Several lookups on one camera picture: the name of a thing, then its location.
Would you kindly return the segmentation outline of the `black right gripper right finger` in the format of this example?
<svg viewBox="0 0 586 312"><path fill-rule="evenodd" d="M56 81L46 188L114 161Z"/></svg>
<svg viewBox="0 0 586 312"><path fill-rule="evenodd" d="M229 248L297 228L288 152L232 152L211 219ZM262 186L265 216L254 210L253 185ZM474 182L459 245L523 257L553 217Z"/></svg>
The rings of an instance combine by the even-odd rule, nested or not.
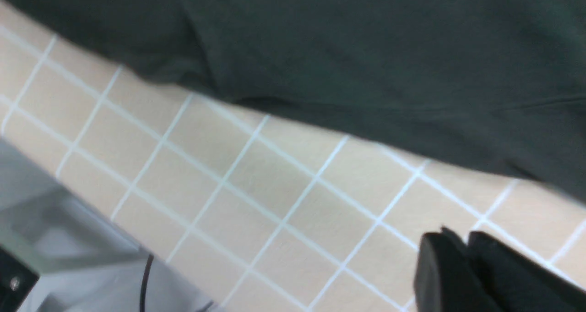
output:
<svg viewBox="0 0 586 312"><path fill-rule="evenodd" d="M504 312L583 312L585 291L483 231L467 241L488 295Z"/></svg>

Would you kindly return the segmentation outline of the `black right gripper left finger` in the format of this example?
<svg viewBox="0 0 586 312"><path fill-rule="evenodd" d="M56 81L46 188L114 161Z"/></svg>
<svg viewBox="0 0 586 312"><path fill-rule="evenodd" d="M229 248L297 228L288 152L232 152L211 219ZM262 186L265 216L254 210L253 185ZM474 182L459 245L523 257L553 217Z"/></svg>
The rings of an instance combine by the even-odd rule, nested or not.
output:
<svg viewBox="0 0 586 312"><path fill-rule="evenodd" d="M500 312L470 265L467 246L448 228L419 241L413 281L419 312Z"/></svg>

